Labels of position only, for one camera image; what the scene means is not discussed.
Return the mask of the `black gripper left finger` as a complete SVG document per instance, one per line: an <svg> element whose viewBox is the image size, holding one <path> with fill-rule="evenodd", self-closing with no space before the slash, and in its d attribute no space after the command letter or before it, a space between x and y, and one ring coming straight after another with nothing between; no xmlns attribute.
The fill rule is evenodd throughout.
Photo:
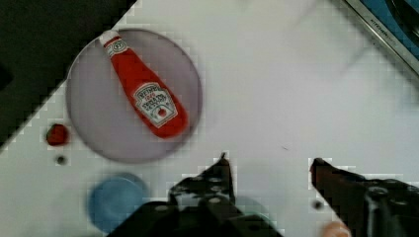
<svg viewBox="0 0 419 237"><path fill-rule="evenodd" d="M215 197L235 203L232 172L226 152L222 152L213 165L195 177L183 179L168 192L169 202L181 210L197 207L203 199Z"/></svg>

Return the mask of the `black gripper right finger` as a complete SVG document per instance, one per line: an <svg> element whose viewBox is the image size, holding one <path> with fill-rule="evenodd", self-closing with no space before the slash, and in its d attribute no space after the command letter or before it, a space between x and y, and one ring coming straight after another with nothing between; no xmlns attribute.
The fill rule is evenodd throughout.
<svg viewBox="0 0 419 237"><path fill-rule="evenodd" d="M367 179L321 158L311 182L353 237L418 237L418 188L395 179Z"/></svg>

